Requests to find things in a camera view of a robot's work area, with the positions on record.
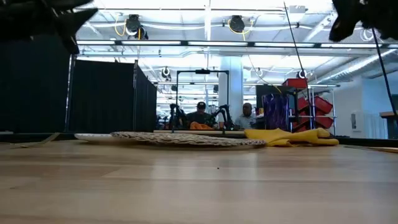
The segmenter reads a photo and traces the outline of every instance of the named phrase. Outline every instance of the man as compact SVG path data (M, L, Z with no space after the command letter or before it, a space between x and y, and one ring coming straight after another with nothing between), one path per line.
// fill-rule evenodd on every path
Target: man
M250 103L243 104L242 115L236 118L235 129L253 129L256 123L256 115L251 113L252 107Z
M199 124L207 124L212 127L212 122L210 121L211 115L205 112L206 103L199 102L197 104L197 111L187 114L188 127L190 127L192 122L197 122Z

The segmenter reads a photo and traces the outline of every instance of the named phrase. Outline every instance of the table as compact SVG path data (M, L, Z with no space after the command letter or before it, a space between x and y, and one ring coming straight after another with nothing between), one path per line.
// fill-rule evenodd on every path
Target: table
M0 146L0 223L398 223L398 154Z
M398 126L395 121L394 112L393 111L382 112L382 113L380 113L380 117L387 119L388 138L389 139L398 139Z

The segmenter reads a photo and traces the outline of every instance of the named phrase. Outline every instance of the red storage bin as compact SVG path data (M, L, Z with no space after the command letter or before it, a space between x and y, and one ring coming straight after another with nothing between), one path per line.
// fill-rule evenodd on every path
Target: red storage bin
M307 79L306 78L288 78L285 82L283 82L284 86L291 86L298 89L305 89L307 87Z
M333 119L331 118L326 118L326 117L316 117L315 121L317 121L318 124L322 125L322 127L328 129L331 127L331 125L333 124Z
M318 117L318 116L324 116L325 114L322 113L321 111L316 112L317 117L315 118L315 121L317 124L320 124L323 128L330 128L331 125L333 124L333 119L332 118L327 118L327 117ZM302 111L299 116L308 116L305 111ZM310 118L300 118L300 123L293 122L293 128L298 128L299 126L307 123L310 121Z
M297 100L297 108L299 111L304 110L306 107L308 107L308 101L304 98L301 97ZM320 110L324 114L328 114L331 112L331 109L333 109L333 104L327 102L327 100L316 96L315 97L315 107L316 109Z
M331 109L333 109L333 104L327 102L327 100L316 96L315 97L315 107L320 109L325 114L330 113Z
M297 100L297 109L299 111L304 110L306 107L308 107L308 101L304 98L301 97Z

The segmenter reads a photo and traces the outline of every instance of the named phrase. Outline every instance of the white pillar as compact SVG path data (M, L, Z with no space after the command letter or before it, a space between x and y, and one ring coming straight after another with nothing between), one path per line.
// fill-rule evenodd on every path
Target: white pillar
M220 70L229 70L229 112L232 120L242 114L243 105L243 67L242 57L222 57ZM227 104L227 75L218 74L218 105Z

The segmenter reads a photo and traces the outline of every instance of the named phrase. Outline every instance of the yellow cloth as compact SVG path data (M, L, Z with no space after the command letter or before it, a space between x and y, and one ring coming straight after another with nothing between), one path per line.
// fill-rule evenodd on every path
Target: yellow cloth
M320 139L329 137L330 133L323 128L303 131L300 133L290 133L281 129L275 130L253 130L245 129L244 133L248 139L262 139L267 142L267 146L302 146L308 143L322 146L338 145L337 139Z

